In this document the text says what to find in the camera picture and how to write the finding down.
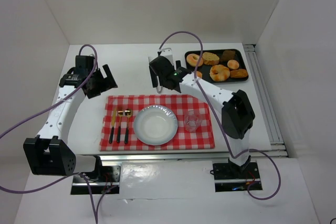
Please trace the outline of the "dark brown croissant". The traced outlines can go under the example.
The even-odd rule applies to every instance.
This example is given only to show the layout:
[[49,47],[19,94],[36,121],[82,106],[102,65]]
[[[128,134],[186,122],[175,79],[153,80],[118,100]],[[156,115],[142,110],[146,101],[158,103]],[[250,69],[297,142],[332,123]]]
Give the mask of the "dark brown croissant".
[[227,62],[230,60],[234,60],[236,56],[236,52],[234,50],[224,50],[219,61],[220,62]]

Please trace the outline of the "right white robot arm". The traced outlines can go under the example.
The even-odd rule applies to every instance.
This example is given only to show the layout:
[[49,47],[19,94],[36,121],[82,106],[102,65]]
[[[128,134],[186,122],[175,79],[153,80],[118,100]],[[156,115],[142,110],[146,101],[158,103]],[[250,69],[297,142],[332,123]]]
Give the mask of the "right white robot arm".
[[193,72],[174,65],[164,56],[148,58],[154,88],[162,86],[208,104],[223,134],[233,173],[242,173],[250,163],[249,135],[255,113],[243,90],[232,92],[211,84]]

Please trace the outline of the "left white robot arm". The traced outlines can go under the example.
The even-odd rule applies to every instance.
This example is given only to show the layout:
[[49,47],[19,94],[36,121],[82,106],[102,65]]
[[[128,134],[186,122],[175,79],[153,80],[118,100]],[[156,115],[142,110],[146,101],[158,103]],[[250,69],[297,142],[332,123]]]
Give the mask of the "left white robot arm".
[[59,83],[59,93],[48,119],[34,138],[27,138],[23,149],[34,175],[70,176],[76,171],[76,155],[67,140],[77,110],[85,98],[91,99],[117,88],[108,65],[104,76],[93,56],[75,58]]

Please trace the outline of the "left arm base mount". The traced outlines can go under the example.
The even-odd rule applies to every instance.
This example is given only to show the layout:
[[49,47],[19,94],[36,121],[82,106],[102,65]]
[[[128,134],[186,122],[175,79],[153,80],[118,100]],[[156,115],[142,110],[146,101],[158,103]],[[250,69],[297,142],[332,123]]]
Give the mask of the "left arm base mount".
[[[104,192],[107,192],[107,194],[119,194],[120,192],[120,165],[100,166],[95,171],[83,173],[83,175],[89,182],[93,195],[101,195]],[[80,175],[73,177],[70,194],[89,194],[87,183]]]

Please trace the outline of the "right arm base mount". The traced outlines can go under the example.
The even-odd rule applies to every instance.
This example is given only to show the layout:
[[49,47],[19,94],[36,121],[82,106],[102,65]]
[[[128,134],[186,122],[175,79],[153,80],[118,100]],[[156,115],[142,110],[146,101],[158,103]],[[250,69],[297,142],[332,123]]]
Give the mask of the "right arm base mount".
[[262,190],[260,173],[256,162],[251,162],[241,174],[234,174],[228,163],[213,163],[210,174],[214,177],[215,191]]

